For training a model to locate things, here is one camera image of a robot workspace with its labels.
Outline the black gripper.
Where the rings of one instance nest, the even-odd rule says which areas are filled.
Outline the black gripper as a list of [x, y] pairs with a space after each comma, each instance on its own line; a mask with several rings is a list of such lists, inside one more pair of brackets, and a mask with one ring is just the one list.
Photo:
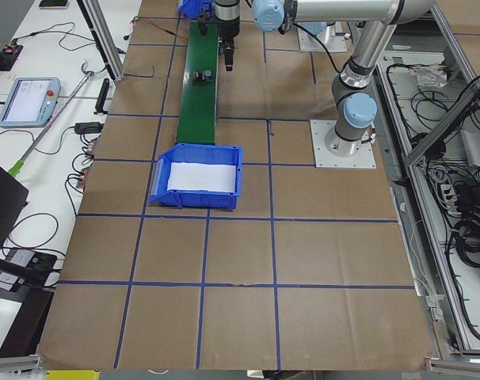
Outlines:
[[216, 25], [217, 33], [223, 41], [223, 55], [226, 71], [232, 71], [234, 65], [234, 38], [239, 34], [240, 19], [224, 21], [213, 13], [201, 11], [197, 17], [197, 26], [201, 36], [206, 36], [208, 27]]

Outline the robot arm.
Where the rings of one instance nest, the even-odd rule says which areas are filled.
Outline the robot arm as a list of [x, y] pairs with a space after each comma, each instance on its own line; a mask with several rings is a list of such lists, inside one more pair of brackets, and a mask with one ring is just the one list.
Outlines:
[[[291, 28], [301, 29], [303, 22], [330, 22], [339, 18], [331, 13], [332, 6], [323, 1], [252, 1], [250, 10], [254, 24], [263, 32], [279, 31], [285, 34]], [[216, 25], [223, 43], [226, 70], [234, 65], [234, 39], [240, 30], [240, 2], [205, 2], [198, 13], [197, 28], [202, 36], [208, 27]]]
[[333, 80], [337, 122], [325, 137], [330, 153], [348, 158], [357, 153], [362, 136], [378, 112], [366, 94], [381, 53], [398, 25], [417, 20], [434, 2], [414, 1], [297, 1], [295, 21], [365, 21], [354, 52]]

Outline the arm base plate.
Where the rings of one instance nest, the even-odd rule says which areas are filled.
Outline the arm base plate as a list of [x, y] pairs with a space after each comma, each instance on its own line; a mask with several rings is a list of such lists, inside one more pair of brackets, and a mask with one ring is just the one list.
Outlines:
[[365, 131], [362, 138], [349, 142], [338, 137], [335, 120], [310, 120], [316, 168], [375, 169], [371, 139]]
[[[323, 47], [311, 36], [301, 29], [298, 30], [300, 51], [324, 51]], [[345, 33], [341, 24], [327, 27], [317, 35], [317, 38], [325, 45], [330, 53], [347, 52], [348, 47]]]

